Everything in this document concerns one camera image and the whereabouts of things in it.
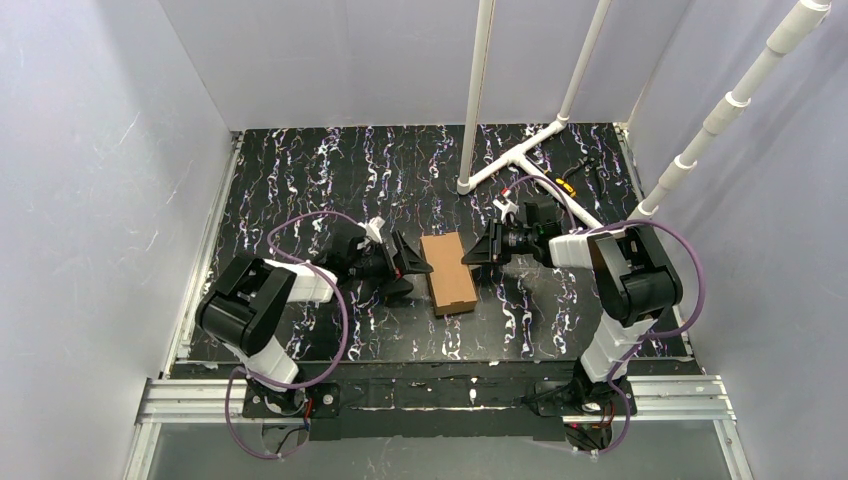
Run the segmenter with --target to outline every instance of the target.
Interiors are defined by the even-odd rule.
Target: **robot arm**
[[[558,209],[553,202],[530,202],[525,223],[515,220],[514,211],[511,220],[489,220],[463,263],[503,265],[513,254],[531,254],[547,267],[591,269],[603,313],[570,390],[575,404],[602,401],[612,395],[606,382],[613,367],[657,321],[673,315],[683,296],[681,283],[653,227],[564,234]],[[611,380],[627,373],[623,363]]]
[[[433,269],[392,232],[395,253],[383,241],[383,219],[342,225],[333,233],[314,267],[333,283],[369,282],[387,300],[412,291],[408,274]],[[211,286],[197,308],[195,323],[233,352],[251,372],[291,384],[298,367],[274,336],[286,303],[324,303],[333,296],[327,282],[306,265],[293,265],[240,254]],[[256,380],[273,392],[284,388]]]
[[[332,272],[324,273],[336,281]],[[248,370],[280,383],[291,383],[297,375],[297,365],[274,336],[283,309],[289,302],[325,303],[332,296],[327,282],[304,265],[240,254],[203,298],[195,321]]]

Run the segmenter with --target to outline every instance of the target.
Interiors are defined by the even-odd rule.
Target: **pvc pipe joint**
[[[786,55],[818,27],[829,12],[830,3],[799,0],[768,38],[766,45],[775,52]]]
[[[727,92],[719,100],[713,111],[704,120],[704,130],[713,135],[719,135],[727,129],[734,120],[751,104],[751,99],[738,101],[733,98],[733,92]]]
[[[686,178],[692,170],[698,165],[698,162],[694,162],[692,165],[684,165],[680,161],[680,155],[674,157],[674,161],[671,162],[671,165],[665,169],[662,175],[660,175],[657,183],[663,186],[666,190],[674,190],[680,183]]]

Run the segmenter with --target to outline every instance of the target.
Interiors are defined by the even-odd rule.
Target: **gray wall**
[[[657,217],[706,265],[695,353],[724,378],[758,478],[848,471],[848,9],[835,3]],[[631,124],[646,189],[793,4],[694,2]]]
[[[0,9],[0,477],[118,478],[230,148],[155,0]]]
[[[232,130],[465,120],[476,0],[160,0]],[[597,0],[500,0],[481,122],[559,111]],[[613,3],[573,120],[625,121],[689,0]]]

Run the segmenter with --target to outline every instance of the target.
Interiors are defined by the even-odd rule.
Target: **brown cardboard box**
[[[427,277],[437,316],[470,312],[477,305],[471,272],[462,264],[464,254],[456,232],[421,237],[421,256],[433,267]]]

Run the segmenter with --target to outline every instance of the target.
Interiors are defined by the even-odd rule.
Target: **metal extrusion frame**
[[[630,376],[639,413],[633,421],[712,421],[734,480],[750,479],[742,444],[736,433],[736,414],[718,375]],[[145,479],[152,465],[159,430],[165,423],[222,424],[227,380],[153,380],[139,409],[132,454],[125,479]],[[233,383],[232,398],[244,398],[247,384]],[[300,419],[243,418],[242,402],[230,403],[235,423],[299,424]],[[565,416],[563,423],[594,423],[599,416]],[[616,421],[623,421],[621,416]]]
[[[176,334],[171,340],[165,365],[162,368],[163,378],[170,376],[171,368],[173,368],[177,360],[188,358],[191,349],[191,336],[194,334],[193,312],[205,293],[203,285],[206,283],[206,277],[209,273],[209,265],[212,262],[212,254],[215,251],[218,228],[224,217],[224,208],[227,206],[227,197],[230,195],[233,174],[238,163],[239,155],[241,155],[241,147],[244,144],[244,132],[239,132],[233,143],[233,154],[221,178],[219,194],[215,197],[215,203],[209,211],[209,218],[206,221],[206,227],[203,230],[203,237],[200,243],[200,251],[194,261],[188,288],[183,298],[183,304],[180,307],[181,316],[179,324],[177,325]]]

